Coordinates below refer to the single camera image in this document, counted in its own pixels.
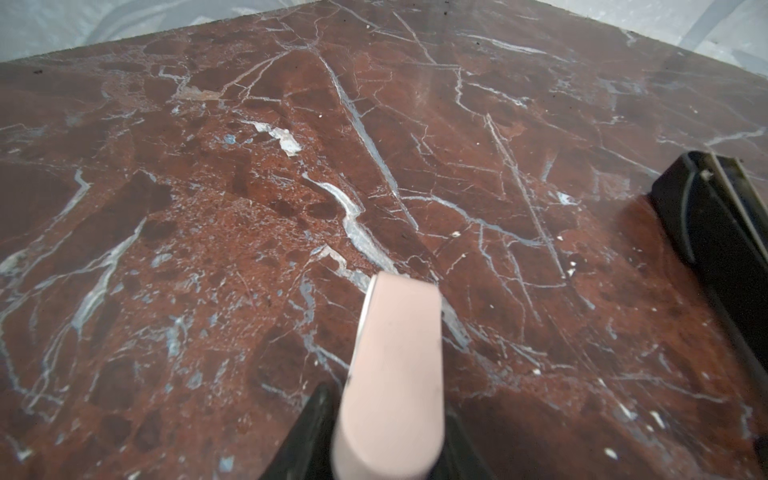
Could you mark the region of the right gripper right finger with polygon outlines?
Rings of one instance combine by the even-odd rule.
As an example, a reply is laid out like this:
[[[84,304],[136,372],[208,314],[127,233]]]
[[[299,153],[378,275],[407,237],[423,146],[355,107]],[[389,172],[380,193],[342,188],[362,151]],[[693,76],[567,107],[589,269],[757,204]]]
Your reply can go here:
[[[438,461],[428,476],[432,480],[492,480],[495,475],[476,451],[458,414],[445,414],[445,439]]]

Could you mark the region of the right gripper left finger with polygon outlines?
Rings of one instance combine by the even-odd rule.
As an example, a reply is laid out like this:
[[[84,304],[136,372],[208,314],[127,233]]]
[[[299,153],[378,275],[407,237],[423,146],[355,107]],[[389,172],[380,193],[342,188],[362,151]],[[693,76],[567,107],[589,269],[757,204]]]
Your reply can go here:
[[[339,399],[334,384],[317,385],[261,480],[333,478],[330,450]]]

